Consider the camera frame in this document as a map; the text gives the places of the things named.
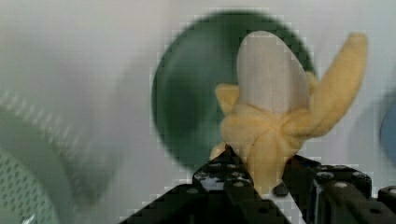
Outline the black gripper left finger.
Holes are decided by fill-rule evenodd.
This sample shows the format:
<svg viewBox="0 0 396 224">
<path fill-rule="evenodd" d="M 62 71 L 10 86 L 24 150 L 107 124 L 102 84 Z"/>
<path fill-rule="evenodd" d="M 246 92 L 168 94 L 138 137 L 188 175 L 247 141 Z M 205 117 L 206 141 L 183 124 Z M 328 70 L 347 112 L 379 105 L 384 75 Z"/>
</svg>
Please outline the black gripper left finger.
<svg viewBox="0 0 396 224">
<path fill-rule="evenodd" d="M 276 204 L 260 197 L 231 147 L 192 176 L 120 224 L 291 224 Z"/>
</svg>

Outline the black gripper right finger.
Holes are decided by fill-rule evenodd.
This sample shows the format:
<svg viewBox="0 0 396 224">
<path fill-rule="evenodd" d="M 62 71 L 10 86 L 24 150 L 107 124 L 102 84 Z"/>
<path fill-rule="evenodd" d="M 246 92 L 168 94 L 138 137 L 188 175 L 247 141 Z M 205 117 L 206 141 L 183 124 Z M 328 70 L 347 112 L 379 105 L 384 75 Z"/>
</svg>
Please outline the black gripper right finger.
<svg viewBox="0 0 396 224">
<path fill-rule="evenodd" d="M 395 188 L 382 188 L 374 198 L 371 177 L 354 168 L 295 156 L 283 183 L 306 224 L 396 224 Z"/>
</svg>

